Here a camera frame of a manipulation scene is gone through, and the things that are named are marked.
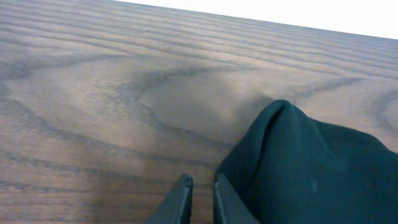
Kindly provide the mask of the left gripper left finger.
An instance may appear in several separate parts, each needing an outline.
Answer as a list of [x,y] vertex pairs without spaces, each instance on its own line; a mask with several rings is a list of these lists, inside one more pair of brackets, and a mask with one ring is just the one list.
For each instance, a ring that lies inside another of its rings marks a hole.
[[182,174],[146,224],[190,224],[192,197],[193,177],[190,174]]

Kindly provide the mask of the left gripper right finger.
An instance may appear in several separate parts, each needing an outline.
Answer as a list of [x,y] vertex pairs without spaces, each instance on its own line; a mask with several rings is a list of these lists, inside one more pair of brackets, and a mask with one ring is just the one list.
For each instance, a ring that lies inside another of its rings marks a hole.
[[224,174],[215,177],[213,191],[213,223],[260,224],[245,206]]

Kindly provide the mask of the black t-shirt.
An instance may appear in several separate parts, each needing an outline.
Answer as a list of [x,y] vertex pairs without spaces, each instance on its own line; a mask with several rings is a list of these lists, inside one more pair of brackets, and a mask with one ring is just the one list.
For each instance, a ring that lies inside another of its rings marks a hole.
[[218,172],[261,223],[397,224],[397,154],[285,100],[259,113]]

